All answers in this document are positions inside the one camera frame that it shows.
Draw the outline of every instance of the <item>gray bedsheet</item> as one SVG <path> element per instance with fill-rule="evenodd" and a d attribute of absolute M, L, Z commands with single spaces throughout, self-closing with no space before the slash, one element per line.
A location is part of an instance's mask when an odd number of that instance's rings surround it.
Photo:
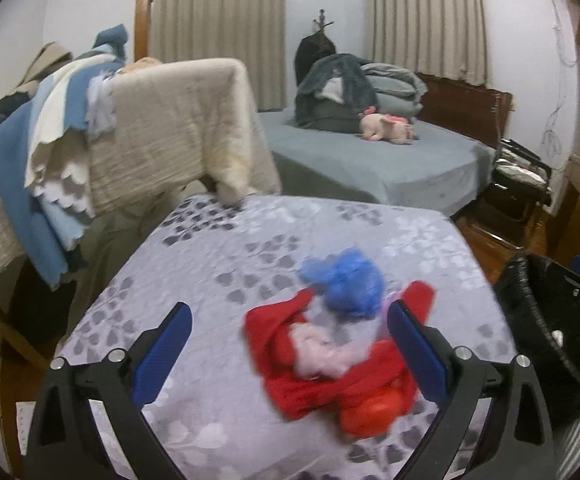
<path fill-rule="evenodd" d="M 494 150 L 417 121 L 420 139 L 397 146 L 304 130 L 292 110 L 259 114 L 283 193 L 434 209 L 451 216 L 485 188 Z"/>
<path fill-rule="evenodd" d="M 436 289 L 428 323 L 453 346 L 509 362 L 512 337 L 492 289 L 454 225 L 421 209 L 290 196 L 250 196 L 242 210 L 208 195 L 177 207 L 141 245 L 68 338 L 71 364 L 102 359 L 156 327 L 177 303 L 193 330 L 158 398 L 143 413 L 190 480 L 390 480 L 434 418 L 420 396 L 382 438 L 351 442 L 324 412 L 286 422 L 270 403 L 241 333 L 244 315 L 304 287 L 304 258 L 356 246 L 381 269 L 386 294 L 413 280 Z M 315 298 L 307 311 L 340 343 L 369 344 L 379 320 L 338 321 Z M 453 470 L 483 426 L 481 401 Z M 115 468 L 134 478 L 100 406 L 95 417 Z"/>

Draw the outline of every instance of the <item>curtain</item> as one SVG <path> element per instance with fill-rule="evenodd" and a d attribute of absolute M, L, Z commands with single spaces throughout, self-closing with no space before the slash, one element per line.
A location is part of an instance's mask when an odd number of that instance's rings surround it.
<path fill-rule="evenodd" d="M 286 0 L 154 0 L 150 56 L 243 61 L 260 110 L 286 106 Z"/>
<path fill-rule="evenodd" d="M 482 0 L 369 0 L 366 9 L 372 60 L 486 84 Z"/>

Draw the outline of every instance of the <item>trash bin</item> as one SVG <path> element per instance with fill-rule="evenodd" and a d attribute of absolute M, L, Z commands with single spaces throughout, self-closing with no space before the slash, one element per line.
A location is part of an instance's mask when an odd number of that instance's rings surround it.
<path fill-rule="evenodd" d="M 580 276 L 521 253 L 506 264 L 494 292 L 517 351 L 534 365 L 552 427 L 570 423 L 580 415 Z"/>

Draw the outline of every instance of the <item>floral bedsheet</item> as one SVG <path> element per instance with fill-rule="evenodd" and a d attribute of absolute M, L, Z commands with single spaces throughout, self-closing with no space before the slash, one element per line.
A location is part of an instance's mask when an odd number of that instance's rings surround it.
<path fill-rule="evenodd" d="M 286 422 L 266 397 L 241 331 L 244 314 L 290 299 L 309 257 L 357 246 L 386 277 L 386 294 L 413 280 L 436 288 L 428 318 L 453 346 L 484 359 L 515 354 L 480 267 L 451 221 L 429 210 L 317 198 L 250 196 L 240 209 L 210 195 L 178 206 L 87 311 L 62 355 L 94 362 L 129 348 L 177 303 L 193 313 L 192 336 L 157 400 L 143 413 L 190 480 L 381 480 L 393 478 L 422 439 L 436 407 L 418 396 L 389 434 L 351 442 L 330 415 Z M 378 320 L 341 323 L 320 298 L 307 317 L 335 341 L 371 344 Z M 483 425 L 481 401 L 453 468 L 470 457 Z M 118 473 L 134 478 L 99 403 L 93 409 Z"/>

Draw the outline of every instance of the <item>wooden bed frame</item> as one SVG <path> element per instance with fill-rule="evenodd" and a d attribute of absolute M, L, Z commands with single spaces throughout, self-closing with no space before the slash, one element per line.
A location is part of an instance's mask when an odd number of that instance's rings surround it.
<path fill-rule="evenodd" d="M 418 74 L 428 86 L 418 118 L 496 148 L 512 109 L 512 94 Z"/>

